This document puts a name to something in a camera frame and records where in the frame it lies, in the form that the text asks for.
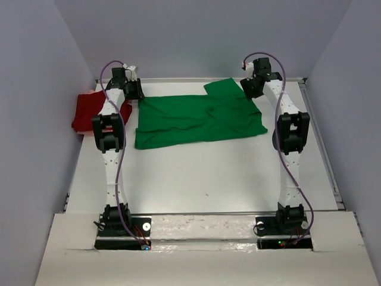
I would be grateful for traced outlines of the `green t shirt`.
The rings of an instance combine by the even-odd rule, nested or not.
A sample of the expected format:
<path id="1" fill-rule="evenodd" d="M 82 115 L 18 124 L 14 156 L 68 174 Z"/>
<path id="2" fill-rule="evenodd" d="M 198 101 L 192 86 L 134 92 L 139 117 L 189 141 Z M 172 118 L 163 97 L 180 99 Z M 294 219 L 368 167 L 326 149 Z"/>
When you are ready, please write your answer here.
<path id="1" fill-rule="evenodd" d="M 139 103 L 135 148 L 242 139 L 267 133 L 262 113 L 232 79 L 204 85 L 204 95 L 149 97 Z"/>

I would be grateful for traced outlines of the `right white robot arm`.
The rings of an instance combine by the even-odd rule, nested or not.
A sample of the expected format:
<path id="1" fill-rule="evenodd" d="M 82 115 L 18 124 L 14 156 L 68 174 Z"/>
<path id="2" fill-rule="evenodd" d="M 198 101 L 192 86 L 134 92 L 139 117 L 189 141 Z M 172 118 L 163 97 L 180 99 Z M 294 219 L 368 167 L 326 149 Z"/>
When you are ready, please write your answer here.
<path id="1" fill-rule="evenodd" d="M 256 219 L 254 233 L 259 237 L 305 235 L 308 199 L 299 184 L 299 161 L 307 143 L 310 115 L 302 112 L 285 91 L 285 73 L 274 72 L 267 57 L 243 61 L 245 78 L 240 81 L 247 99 L 265 96 L 274 108 L 272 142 L 280 161 L 280 195 L 274 216 Z"/>

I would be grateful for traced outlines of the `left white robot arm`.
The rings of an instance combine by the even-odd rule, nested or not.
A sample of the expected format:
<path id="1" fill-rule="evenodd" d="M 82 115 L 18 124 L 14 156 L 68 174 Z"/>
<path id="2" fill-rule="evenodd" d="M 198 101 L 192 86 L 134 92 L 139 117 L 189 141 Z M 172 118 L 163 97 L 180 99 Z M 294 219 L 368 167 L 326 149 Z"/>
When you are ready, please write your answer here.
<path id="1" fill-rule="evenodd" d="M 105 101 L 101 111 L 92 117 L 93 134 L 97 149 L 102 153 L 106 175 L 106 203 L 97 223 L 105 237 L 132 237 L 132 218 L 123 189 L 121 165 L 124 157 L 127 116 L 120 114 L 128 100 L 142 100 L 137 66 L 123 64 L 112 69 L 112 78 L 101 86 Z"/>

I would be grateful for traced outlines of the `pink folded t shirt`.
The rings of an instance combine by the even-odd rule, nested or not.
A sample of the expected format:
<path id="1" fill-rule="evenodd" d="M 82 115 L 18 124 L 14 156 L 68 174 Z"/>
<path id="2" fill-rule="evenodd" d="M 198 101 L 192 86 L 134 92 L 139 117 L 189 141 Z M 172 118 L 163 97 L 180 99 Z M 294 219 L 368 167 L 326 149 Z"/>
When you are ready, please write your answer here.
<path id="1" fill-rule="evenodd" d="M 91 89 L 91 90 L 89 90 L 89 92 L 87 94 L 94 94 L 94 93 L 97 93 L 97 92 L 99 92 L 99 91 Z"/>

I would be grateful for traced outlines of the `red folded t shirt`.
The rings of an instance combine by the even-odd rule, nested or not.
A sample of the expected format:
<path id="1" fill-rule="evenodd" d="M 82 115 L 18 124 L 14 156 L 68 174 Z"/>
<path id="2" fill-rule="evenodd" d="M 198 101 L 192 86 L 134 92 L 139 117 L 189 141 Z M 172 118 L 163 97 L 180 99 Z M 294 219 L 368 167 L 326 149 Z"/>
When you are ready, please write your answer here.
<path id="1" fill-rule="evenodd" d="M 71 124 L 75 133 L 93 134 L 92 117 L 101 111 L 105 100 L 106 97 L 102 91 L 78 95 L 76 112 Z"/>

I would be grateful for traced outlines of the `white front platform board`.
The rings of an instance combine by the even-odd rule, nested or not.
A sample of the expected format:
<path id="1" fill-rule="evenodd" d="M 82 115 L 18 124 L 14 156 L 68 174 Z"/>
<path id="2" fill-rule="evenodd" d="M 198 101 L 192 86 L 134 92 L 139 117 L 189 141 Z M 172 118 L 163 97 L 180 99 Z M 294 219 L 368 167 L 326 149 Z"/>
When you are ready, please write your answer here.
<path id="1" fill-rule="evenodd" d="M 37 285 L 377 285 L 351 212 L 317 213 L 310 249 L 260 250 L 253 216 L 156 215 L 149 251 L 97 250 L 98 218 L 56 214 Z"/>

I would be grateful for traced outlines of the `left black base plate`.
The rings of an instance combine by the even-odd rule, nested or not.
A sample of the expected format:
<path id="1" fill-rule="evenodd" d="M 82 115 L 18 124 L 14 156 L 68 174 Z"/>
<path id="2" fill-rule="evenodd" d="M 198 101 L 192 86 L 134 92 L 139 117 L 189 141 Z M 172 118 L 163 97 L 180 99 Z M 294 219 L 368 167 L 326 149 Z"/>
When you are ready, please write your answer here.
<path id="1" fill-rule="evenodd" d="M 97 227 L 94 247 L 97 250 L 150 250 L 151 222 L 150 216 L 132 216 L 131 236 L 122 224 L 107 228 L 104 222 L 94 221 Z"/>

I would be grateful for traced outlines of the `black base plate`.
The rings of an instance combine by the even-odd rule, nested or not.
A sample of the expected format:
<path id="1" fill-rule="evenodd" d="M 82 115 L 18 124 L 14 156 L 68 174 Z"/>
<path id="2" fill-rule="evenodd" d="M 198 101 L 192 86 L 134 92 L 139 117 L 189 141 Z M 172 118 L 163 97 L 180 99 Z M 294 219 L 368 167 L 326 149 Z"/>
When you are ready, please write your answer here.
<path id="1" fill-rule="evenodd" d="M 306 234 L 309 227 L 308 219 L 304 216 L 302 222 L 292 226 L 279 226 L 273 216 L 255 218 L 253 233 L 257 236 L 257 249 L 313 249 L 310 234 Z"/>
<path id="2" fill-rule="evenodd" d="M 104 222 L 94 221 L 97 227 L 94 247 L 97 250 L 150 250 L 151 222 L 150 216 L 132 216 L 131 236 L 122 224 L 107 228 Z"/>

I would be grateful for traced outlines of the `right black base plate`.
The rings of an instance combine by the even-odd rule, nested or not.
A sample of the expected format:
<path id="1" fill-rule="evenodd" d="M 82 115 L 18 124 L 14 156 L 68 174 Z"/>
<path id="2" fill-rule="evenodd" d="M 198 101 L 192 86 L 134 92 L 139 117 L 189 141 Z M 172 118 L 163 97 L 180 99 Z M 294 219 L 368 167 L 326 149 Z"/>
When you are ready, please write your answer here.
<path id="1" fill-rule="evenodd" d="M 273 216 L 255 218 L 253 233 L 257 236 L 257 249 L 313 249 L 310 234 L 306 234 L 309 227 L 308 219 L 304 216 L 302 222 L 292 226 L 279 226 Z"/>

